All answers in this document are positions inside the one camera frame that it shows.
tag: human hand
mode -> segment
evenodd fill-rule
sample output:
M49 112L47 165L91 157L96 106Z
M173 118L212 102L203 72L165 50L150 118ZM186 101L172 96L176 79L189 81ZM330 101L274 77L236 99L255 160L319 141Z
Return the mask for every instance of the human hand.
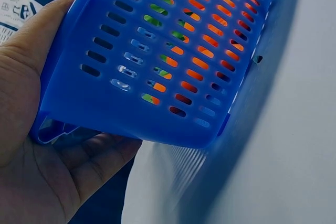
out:
M73 1L48 4L0 46L0 223L67 223L141 145L101 134L56 150L27 137L39 104L40 73Z

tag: white surface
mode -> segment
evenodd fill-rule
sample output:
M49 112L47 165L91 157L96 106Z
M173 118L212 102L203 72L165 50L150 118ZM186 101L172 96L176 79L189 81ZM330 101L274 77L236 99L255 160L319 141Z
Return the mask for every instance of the white surface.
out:
M169 146L144 143L124 224L336 223L334 0L298 0L292 25L295 0L279 5L258 49L264 60L232 110L227 142L194 166ZM181 186L190 167L198 175Z

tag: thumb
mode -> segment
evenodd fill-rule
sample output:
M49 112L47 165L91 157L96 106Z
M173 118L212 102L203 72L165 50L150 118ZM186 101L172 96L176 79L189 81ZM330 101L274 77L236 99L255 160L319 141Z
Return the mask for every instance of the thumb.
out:
M55 0L46 5L7 42L2 50L12 52L8 57L41 74L57 29L74 0Z
M39 103L39 76L57 29L74 0L46 5L0 46L0 167L26 139Z

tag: blue plastic basket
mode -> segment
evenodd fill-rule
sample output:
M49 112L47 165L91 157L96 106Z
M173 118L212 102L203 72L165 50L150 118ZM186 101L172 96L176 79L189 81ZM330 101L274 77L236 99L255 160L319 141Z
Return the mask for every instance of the blue plastic basket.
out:
M31 136L77 126L199 148L225 126L271 0L76 0Z

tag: plastic basket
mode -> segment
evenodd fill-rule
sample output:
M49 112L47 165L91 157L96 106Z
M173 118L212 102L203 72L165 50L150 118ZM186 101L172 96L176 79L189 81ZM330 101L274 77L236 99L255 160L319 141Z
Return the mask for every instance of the plastic basket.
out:
M221 133L271 0L76 0L31 136L77 126L200 148Z

